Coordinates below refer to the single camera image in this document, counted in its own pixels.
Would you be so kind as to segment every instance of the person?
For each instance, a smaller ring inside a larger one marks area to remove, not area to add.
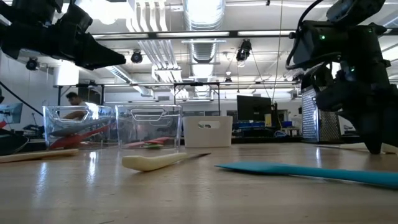
[[[72,106],[86,106],[86,102],[84,102],[83,99],[80,98],[80,96],[77,95],[77,93],[75,92],[70,92],[67,94],[67,98],[69,103]],[[84,116],[86,115],[85,111],[74,111],[72,113],[67,114],[66,116],[64,116],[64,119],[77,119],[77,120],[81,120],[84,118]]]

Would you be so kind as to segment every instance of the clear plastic bin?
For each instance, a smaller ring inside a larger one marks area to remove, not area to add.
[[[180,147],[182,107],[175,105],[115,106],[120,149]]]
[[[45,142],[48,149],[101,149],[117,147],[114,110],[108,106],[44,106]],[[64,119],[72,112],[81,119]]]

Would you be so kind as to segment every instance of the table surface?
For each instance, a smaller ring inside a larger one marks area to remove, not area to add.
[[[187,151],[212,154],[147,173],[121,166],[122,156],[135,151],[115,149],[0,164],[0,223],[398,223],[396,190],[214,167],[273,161],[398,172],[396,155],[302,143]]]

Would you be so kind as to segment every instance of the blue spatula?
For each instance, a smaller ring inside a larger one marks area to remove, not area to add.
[[[322,169],[315,167],[293,166],[273,162],[233,162],[216,165],[226,169],[260,174],[301,175],[323,177],[340,180],[350,180],[365,184],[379,185],[398,189],[398,172],[354,171],[339,169]]]

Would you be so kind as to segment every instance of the black monitor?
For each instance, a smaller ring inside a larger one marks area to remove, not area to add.
[[[7,124],[19,124],[21,122],[22,103],[0,105],[0,122]]]
[[[264,121],[266,114],[272,113],[271,99],[258,96],[237,96],[238,120]]]

